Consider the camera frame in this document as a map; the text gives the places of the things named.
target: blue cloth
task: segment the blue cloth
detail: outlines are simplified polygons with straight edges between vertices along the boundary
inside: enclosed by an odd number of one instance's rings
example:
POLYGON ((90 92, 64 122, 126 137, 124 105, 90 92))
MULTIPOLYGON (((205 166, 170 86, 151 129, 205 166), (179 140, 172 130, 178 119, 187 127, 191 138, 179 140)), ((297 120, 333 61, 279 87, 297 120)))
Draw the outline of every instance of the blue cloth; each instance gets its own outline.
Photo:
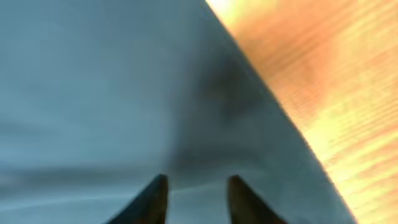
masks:
POLYGON ((0 2, 0 223, 103 223, 158 173, 169 223, 241 175, 291 223, 352 223, 204 1, 0 2))

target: wooden surface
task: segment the wooden surface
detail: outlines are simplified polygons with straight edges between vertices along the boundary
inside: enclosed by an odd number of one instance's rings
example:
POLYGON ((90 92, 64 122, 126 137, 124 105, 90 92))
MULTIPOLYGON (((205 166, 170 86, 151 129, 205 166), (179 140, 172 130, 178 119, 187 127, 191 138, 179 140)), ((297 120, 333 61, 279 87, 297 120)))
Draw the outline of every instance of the wooden surface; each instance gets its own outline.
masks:
POLYGON ((398 223, 398 1, 208 4, 358 223, 398 223))

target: light blue fabric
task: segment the light blue fabric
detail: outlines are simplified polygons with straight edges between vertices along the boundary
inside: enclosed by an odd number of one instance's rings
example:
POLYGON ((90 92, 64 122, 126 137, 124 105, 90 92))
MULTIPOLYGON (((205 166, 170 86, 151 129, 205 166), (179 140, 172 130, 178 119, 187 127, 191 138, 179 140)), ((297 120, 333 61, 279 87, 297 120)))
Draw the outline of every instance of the light blue fabric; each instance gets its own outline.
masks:
POLYGON ((158 173, 169 223, 228 223, 231 174, 352 223, 203 1, 3 0, 0 28, 0 223, 103 223, 158 173))

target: wood grain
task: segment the wood grain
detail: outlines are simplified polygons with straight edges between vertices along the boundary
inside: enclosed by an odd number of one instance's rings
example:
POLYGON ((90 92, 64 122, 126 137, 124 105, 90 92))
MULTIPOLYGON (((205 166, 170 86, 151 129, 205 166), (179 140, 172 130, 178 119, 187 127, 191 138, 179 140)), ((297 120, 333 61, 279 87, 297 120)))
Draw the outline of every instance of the wood grain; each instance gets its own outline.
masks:
POLYGON ((358 223, 398 223, 398 1, 208 4, 358 223))

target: orange wooden table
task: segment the orange wooden table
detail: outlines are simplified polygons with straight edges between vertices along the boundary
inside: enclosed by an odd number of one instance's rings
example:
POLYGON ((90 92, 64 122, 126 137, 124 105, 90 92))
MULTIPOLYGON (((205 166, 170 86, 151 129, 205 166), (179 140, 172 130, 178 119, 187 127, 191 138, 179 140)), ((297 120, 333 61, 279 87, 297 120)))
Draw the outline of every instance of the orange wooden table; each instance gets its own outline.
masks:
POLYGON ((358 223, 398 223, 398 0, 207 0, 358 223))

